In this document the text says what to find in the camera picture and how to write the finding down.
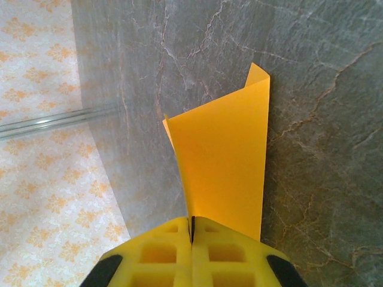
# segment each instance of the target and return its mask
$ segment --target black rubber grip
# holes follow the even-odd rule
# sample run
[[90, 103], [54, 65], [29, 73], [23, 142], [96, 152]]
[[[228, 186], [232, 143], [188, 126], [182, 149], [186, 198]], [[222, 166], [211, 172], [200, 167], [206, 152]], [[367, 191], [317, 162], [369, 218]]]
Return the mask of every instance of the black rubber grip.
[[86, 276], [80, 287], [108, 287], [121, 261], [121, 255], [112, 255], [99, 261]]
[[267, 256], [268, 263], [282, 287], [308, 287], [298, 271], [287, 260], [275, 256]]

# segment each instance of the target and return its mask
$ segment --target metal rod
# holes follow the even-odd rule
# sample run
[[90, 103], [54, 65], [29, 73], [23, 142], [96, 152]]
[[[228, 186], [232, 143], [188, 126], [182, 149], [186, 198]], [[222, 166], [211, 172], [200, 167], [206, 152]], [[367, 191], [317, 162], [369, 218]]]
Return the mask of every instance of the metal rod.
[[0, 141], [8, 140], [16, 136], [28, 135], [41, 130], [51, 130], [82, 123], [116, 111], [117, 107], [115, 105], [107, 105], [103, 108], [82, 109], [79, 111], [34, 118], [32, 120], [19, 121], [17, 123], [3, 124], [0, 126]]

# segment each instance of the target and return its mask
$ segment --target patterned wallpaper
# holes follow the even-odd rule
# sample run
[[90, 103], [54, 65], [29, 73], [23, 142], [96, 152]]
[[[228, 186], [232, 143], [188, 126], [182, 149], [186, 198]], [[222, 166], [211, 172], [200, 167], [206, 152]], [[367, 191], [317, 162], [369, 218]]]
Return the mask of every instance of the patterned wallpaper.
[[69, 0], [0, 1], [0, 124], [81, 109]]
[[0, 142], [0, 286], [78, 286], [129, 235], [87, 124]]
[[[0, 124], [81, 109], [71, 6], [0, 2]], [[87, 124], [0, 142], [0, 286], [78, 286], [129, 239]]]

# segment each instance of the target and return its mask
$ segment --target gray marble wall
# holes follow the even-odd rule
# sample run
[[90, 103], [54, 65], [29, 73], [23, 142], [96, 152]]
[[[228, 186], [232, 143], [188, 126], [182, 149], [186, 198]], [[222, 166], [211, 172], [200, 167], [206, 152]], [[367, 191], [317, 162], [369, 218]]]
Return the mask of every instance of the gray marble wall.
[[310, 286], [383, 286], [381, 0], [72, 0], [84, 107], [131, 235], [184, 215], [163, 130], [272, 77], [262, 240]]

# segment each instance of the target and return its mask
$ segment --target square hole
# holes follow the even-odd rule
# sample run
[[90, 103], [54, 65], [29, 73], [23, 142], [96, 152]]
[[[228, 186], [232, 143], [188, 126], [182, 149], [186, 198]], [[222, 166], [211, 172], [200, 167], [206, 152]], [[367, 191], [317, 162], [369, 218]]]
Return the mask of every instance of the square hole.
[[206, 232], [218, 232], [217, 229], [215, 229], [214, 227], [211, 227], [209, 225], [205, 227], [205, 231]]
[[151, 242], [144, 245], [140, 263], [176, 263], [177, 249], [174, 245], [162, 242]]
[[255, 287], [251, 273], [213, 273], [213, 287]]
[[177, 225], [169, 226], [169, 227], [166, 229], [166, 232], [176, 233], [176, 232], [178, 232], [178, 226], [177, 226]]
[[234, 244], [215, 244], [209, 246], [209, 260], [218, 262], [245, 262], [244, 250]]
[[137, 273], [133, 275], [130, 287], [173, 287], [172, 273]]

